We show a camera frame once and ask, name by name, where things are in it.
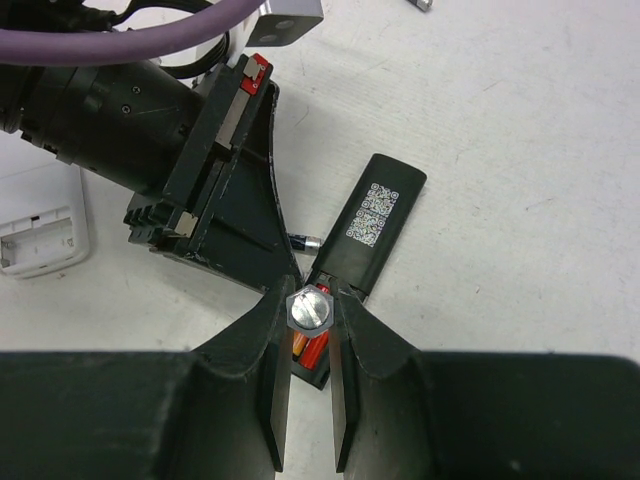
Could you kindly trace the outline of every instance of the qr code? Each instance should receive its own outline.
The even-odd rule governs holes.
[[[377,183],[371,184],[361,208],[347,229],[347,237],[373,247],[399,196],[398,192],[389,188]]]

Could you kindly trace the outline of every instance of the black plastic housing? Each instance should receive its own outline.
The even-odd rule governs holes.
[[[329,285],[339,278],[364,302],[426,181],[427,176],[417,168],[386,155],[373,155],[320,248],[307,283]],[[322,390],[329,379],[328,350],[313,370],[294,360],[291,371]]]

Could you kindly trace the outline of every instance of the red battery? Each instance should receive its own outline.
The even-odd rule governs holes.
[[[298,363],[308,370],[313,370],[320,360],[320,356],[329,344],[329,332],[324,332],[319,337],[314,338],[307,344],[304,353]]]

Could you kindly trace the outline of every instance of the screw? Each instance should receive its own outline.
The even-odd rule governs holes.
[[[306,330],[320,328],[329,318],[331,306],[322,293],[304,288],[295,295],[291,316],[296,324]]]

